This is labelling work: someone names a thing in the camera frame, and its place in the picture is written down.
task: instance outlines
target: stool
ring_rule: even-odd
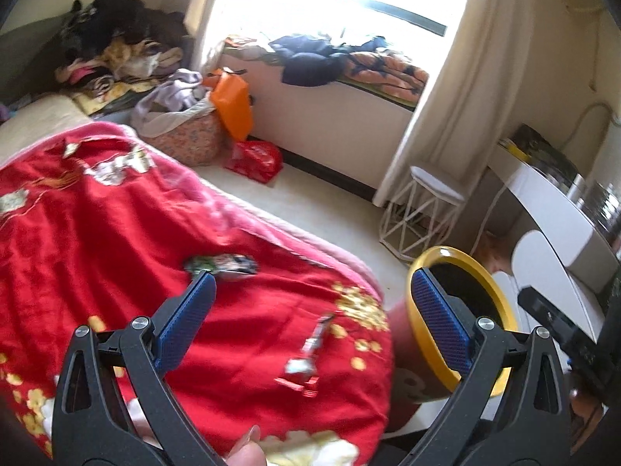
[[[399,187],[382,216],[380,242],[399,259],[413,261],[418,254],[411,254],[412,250],[422,245],[423,252],[432,242],[439,245],[446,240],[465,203],[466,191],[429,163],[411,166]],[[427,219],[424,227],[421,222]],[[388,242],[393,233],[399,236],[398,249]],[[406,235],[410,244],[405,247]]]

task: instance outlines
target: red blanket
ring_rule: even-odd
[[[220,253],[251,256],[259,272],[218,284],[206,323],[167,376],[198,430],[221,454],[259,424],[276,437],[264,444],[270,462],[283,462],[280,440],[302,435],[316,445],[309,466],[337,440],[351,445],[343,464],[369,461],[392,369],[373,282],[105,123],[48,139],[0,169],[0,390],[43,447],[50,451],[54,377],[73,330],[152,314],[189,283],[184,261]],[[318,396],[276,383],[319,317],[336,310],[317,360]]]

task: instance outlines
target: curtain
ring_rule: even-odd
[[[190,62],[192,70],[209,72],[218,62],[227,36],[226,27],[219,22],[222,4],[216,0],[190,0],[184,23],[196,39]]]
[[[423,92],[375,205],[390,199],[416,161],[432,163],[474,189],[522,82],[534,7],[535,0],[467,0],[446,61]]]

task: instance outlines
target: silver bolt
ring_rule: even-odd
[[[132,328],[134,329],[144,329],[149,324],[149,319],[147,317],[136,317],[132,320]]]
[[[87,325],[81,325],[79,328],[76,329],[76,336],[78,338],[82,338],[82,336],[86,336],[88,335],[88,326]]]
[[[537,336],[543,338],[544,340],[550,337],[550,332],[547,329],[545,329],[543,326],[539,326],[536,329],[536,333],[537,333]]]
[[[487,317],[481,317],[479,319],[479,327],[489,331],[494,328],[494,321],[492,319],[488,319]]]

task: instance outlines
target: hand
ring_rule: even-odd
[[[252,426],[225,457],[229,466],[266,466],[265,454],[257,444],[261,439],[259,426]]]

